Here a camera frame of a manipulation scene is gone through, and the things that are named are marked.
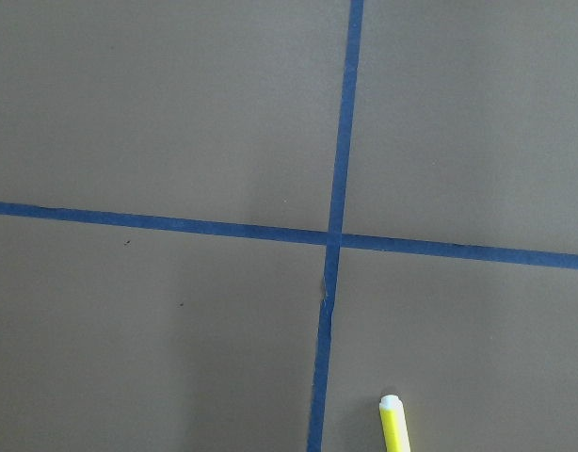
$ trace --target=gray surface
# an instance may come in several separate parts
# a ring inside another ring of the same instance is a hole
[[[347,7],[0,2],[0,201],[326,229]]]
[[[343,250],[323,449],[578,452],[578,271]]]
[[[578,252],[578,1],[367,0],[344,229]]]
[[[0,451],[302,450],[323,255],[0,217]]]

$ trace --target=yellow marker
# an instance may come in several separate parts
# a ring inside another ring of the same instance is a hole
[[[397,395],[386,395],[379,403],[387,452],[410,452],[404,406]]]

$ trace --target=blue line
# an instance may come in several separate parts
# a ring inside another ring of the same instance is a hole
[[[342,246],[361,250],[405,252],[428,256],[507,262],[528,266],[554,266],[578,270],[578,254],[565,254],[560,252],[514,250],[510,248],[458,245],[453,243],[355,234],[344,234]]]
[[[319,452],[323,440],[325,400],[327,398],[327,381],[329,379],[331,326],[333,308],[335,306],[335,292],[337,289],[339,256],[342,247],[345,187],[347,184],[347,166],[349,162],[349,148],[352,137],[358,60],[361,48],[363,3],[363,0],[352,0],[349,11],[347,43],[345,46],[342,102],[339,112],[339,124],[337,127],[337,148],[335,152],[333,186],[330,195],[329,235],[324,272],[325,298],[321,303],[320,315],[318,317],[318,336],[313,377],[313,398],[308,431],[308,452]]]
[[[108,224],[130,228],[175,231],[179,233],[224,235],[227,237],[258,238],[282,242],[326,245],[327,233],[302,229],[275,228],[251,224],[222,223],[147,215],[117,214],[92,210],[53,209],[36,205],[0,202],[0,215],[14,217],[48,218],[82,223]]]

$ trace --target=yellow cylinder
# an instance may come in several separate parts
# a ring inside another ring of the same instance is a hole
[[[397,395],[386,395],[379,403],[387,452],[410,452],[404,405]]]

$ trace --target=white tip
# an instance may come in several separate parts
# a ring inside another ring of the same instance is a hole
[[[402,408],[402,401],[397,395],[386,395],[381,398],[379,407],[383,410],[396,410]]]

